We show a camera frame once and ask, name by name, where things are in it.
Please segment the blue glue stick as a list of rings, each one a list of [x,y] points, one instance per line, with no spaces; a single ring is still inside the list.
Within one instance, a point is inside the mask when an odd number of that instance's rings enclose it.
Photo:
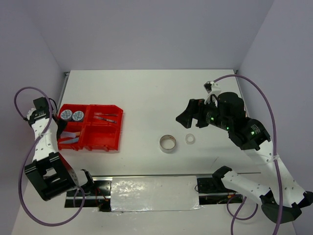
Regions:
[[[79,141],[79,137],[76,138],[72,138],[66,141],[61,141],[60,144],[73,144],[73,143],[77,143]]]

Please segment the blue white putty jar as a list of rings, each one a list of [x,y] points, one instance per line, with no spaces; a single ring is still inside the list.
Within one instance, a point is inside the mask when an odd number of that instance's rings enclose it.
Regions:
[[[72,114],[72,120],[74,122],[82,122],[84,120],[85,114],[83,111],[76,111]]]
[[[72,120],[73,112],[69,109],[65,109],[60,113],[60,119],[64,121],[71,121]]]

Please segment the purple glue stick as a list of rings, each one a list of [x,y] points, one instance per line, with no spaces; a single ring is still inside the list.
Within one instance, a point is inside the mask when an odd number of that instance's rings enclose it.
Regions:
[[[75,132],[66,132],[64,131],[61,135],[60,138],[64,139],[64,138],[75,138],[76,137],[76,133]]]

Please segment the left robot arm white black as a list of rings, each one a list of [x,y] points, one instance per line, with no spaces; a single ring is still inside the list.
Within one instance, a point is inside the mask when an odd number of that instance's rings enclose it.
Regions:
[[[28,124],[34,131],[35,144],[33,160],[24,167],[24,173],[40,197],[48,201],[64,192],[78,189],[84,195],[91,195],[96,189],[90,173],[74,171],[58,149],[58,140],[65,132],[67,122],[52,115],[45,97],[33,100],[34,108],[27,113]]]

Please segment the large clear tape roll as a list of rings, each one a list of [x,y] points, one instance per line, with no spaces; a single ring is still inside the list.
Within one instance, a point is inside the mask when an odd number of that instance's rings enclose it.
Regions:
[[[159,148],[163,153],[172,153],[176,145],[177,141],[172,135],[164,135],[159,140]]]

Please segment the blue gel pen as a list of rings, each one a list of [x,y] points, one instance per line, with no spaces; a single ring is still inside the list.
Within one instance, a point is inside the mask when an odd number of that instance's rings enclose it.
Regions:
[[[115,121],[115,120],[104,118],[104,117],[94,116],[93,118],[98,119],[98,120],[103,120],[106,122],[110,122],[110,123],[117,123],[117,121]]]

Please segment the red gel pen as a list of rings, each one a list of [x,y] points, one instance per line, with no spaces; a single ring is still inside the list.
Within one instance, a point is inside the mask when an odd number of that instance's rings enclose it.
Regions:
[[[118,116],[118,114],[114,114],[114,113],[106,114],[106,113],[101,113],[101,112],[95,112],[94,115],[95,115],[95,116],[110,116],[110,117],[116,117],[116,116]]]

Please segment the small clear tape roll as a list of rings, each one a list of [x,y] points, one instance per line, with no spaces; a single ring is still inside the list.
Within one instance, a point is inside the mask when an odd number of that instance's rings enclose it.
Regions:
[[[187,144],[194,144],[195,143],[195,136],[193,134],[191,134],[191,133],[187,134],[185,136],[185,142]]]

